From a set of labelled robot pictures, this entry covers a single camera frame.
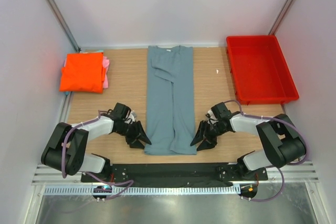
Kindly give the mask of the grey-blue t shirt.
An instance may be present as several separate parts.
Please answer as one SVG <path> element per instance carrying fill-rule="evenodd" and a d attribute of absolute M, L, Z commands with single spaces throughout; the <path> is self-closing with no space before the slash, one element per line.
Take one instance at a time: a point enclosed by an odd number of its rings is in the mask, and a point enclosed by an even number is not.
<path fill-rule="evenodd" d="M 147 155 L 195 155 L 193 48 L 148 47 Z"/>

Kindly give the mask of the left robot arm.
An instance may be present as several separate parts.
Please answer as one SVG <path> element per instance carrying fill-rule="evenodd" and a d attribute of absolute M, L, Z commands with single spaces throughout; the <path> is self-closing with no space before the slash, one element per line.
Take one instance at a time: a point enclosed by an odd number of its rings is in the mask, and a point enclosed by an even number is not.
<path fill-rule="evenodd" d="M 112 176 L 110 160 L 87 154 L 86 149 L 89 141 L 112 133 L 123 136 L 130 148 L 144 149 L 144 144 L 152 144 L 134 111 L 125 104 L 116 103 L 113 109 L 100 111 L 89 121 L 58 123 L 41 155 L 41 163 L 60 171 L 63 178 L 81 172 L 107 182 Z"/>

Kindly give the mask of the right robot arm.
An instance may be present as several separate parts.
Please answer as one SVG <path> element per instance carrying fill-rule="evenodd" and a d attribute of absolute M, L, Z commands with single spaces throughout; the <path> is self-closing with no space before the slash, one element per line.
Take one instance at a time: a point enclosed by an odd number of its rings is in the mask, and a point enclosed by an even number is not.
<path fill-rule="evenodd" d="M 217 145 L 219 136 L 227 133 L 249 133 L 259 137 L 262 149 L 238 158 L 238 177 L 248 180 L 256 171 L 273 166 L 299 165 L 308 155 L 305 140 L 286 114 L 274 117 L 246 114 L 242 110 L 231 112 L 225 102 L 220 102 L 206 113 L 199 123 L 190 145 L 197 151 L 210 150 Z"/>

